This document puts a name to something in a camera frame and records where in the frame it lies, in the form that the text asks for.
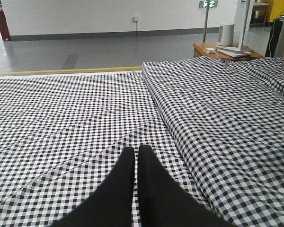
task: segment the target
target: red cabinet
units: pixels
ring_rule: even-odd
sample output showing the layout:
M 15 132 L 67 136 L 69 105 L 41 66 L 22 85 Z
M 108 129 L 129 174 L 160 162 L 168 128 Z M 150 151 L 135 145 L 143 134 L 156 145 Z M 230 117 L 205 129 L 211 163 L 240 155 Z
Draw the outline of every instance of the red cabinet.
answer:
M 10 41 L 9 28 L 3 10 L 0 10 L 0 32 L 3 41 Z

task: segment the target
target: white speaker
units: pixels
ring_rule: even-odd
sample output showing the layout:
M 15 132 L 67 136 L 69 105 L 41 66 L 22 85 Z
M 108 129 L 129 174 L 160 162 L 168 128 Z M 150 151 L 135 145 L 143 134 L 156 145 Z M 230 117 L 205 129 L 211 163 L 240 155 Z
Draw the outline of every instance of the white speaker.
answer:
M 235 30 L 234 23 L 221 23 L 217 45 L 232 46 L 234 30 Z

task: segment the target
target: lamp pole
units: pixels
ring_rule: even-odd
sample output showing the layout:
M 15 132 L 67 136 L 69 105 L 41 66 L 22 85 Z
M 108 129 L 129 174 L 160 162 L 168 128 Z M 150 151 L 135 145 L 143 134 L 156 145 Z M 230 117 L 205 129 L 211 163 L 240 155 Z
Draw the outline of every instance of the lamp pole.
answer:
M 209 1 L 210 0 L 207 0 L 207 5 L 206 5 L 204 31 L 203 31 L 203 43 L 205 43 L 205 39 L 206 39 L 207 20 L 208 20 L 208 12 L 209 12 Z
M 240 40 L 239 40 L 239 45 L 238 45 L 238 50 L 242 51 L 242 47 L 243 47 L 243 41 L 244 41 L 244 37 L 245 37 L 245 30 L 246 30 L 246 25 L 247 25 L 247 20 L 248 20 L 248 12 L 249 12 L 249 6 L 250 6 L 250 0 L 246 0 L 245 3 L 245 13 L 244 13 L 244 24 L 243 24 L 243 28 L 240 34 Z

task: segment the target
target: black and white gingham fabric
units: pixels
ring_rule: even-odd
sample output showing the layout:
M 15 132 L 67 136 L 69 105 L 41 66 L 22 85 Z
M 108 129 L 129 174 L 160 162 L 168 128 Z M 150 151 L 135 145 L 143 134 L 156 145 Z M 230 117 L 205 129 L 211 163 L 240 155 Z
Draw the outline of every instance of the black and white gingham fabric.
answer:
M 142 72 L 203 202 L 237 226 L 284 227 L 284 96 L 219 59 Z
M 225 61 L 227 66 L 254 78 L 284 96 L 284 58 Z
M 0 79 L 0 227 L 51 224 L 97 188 L 124 146 L 141 144 L 202 197 L 141 74 Z

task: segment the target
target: white wall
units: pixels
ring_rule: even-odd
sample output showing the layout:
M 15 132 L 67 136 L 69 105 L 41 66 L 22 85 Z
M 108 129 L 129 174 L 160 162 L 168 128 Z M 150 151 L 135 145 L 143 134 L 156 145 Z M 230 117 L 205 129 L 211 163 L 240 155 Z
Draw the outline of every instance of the white wall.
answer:
M 204 26 L 200 0 L 1 0 L 11 35 L 169 30 Z M 208 27 L 234 22 L 237 0 L 219 0 Z

